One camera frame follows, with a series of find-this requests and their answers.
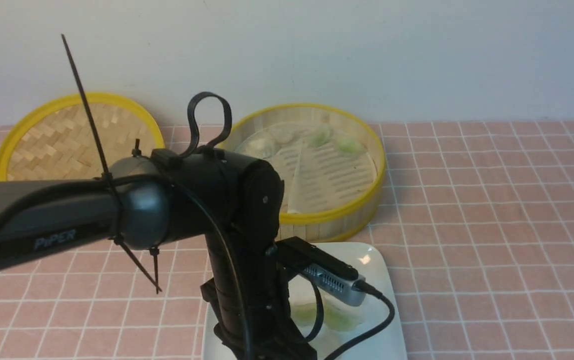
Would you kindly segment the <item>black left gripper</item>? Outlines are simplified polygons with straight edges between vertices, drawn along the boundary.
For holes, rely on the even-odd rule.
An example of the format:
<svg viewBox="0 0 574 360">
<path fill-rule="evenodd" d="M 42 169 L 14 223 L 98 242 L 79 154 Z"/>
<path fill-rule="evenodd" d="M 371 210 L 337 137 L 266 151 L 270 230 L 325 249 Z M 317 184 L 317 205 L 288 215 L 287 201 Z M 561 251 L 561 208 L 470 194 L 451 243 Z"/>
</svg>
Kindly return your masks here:
<svg viewBox="0 0 574 360">
<path fill-rule="evenodd" d="M 315 360 L 290 317 L 287 277 L 272 237 L 212 232 L 205 237 L 213 278 L 201 287 L 216 315 L 214 333 L 237 360 Z"/>
</svg>

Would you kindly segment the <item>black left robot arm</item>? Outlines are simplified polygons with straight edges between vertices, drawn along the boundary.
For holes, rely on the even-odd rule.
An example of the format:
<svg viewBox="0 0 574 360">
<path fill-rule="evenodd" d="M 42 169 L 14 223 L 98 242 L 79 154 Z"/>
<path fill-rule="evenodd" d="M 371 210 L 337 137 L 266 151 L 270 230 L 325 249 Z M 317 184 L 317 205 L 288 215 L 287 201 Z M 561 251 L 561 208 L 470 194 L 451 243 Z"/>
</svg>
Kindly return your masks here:
<svg viewBox="0 0 574 360">
<path fill-rule="evenodd" d="M 0 271 L 97 240 L 131 255 L 204 235 L 201 286 L 215 335 L 239 360 L 315 360 L 291 319 L 295 266 L 275 241 L 284 183 L 266 161 L 202 146 L 115 162 L 112 180 L 0 182 Z"/>
</svg>

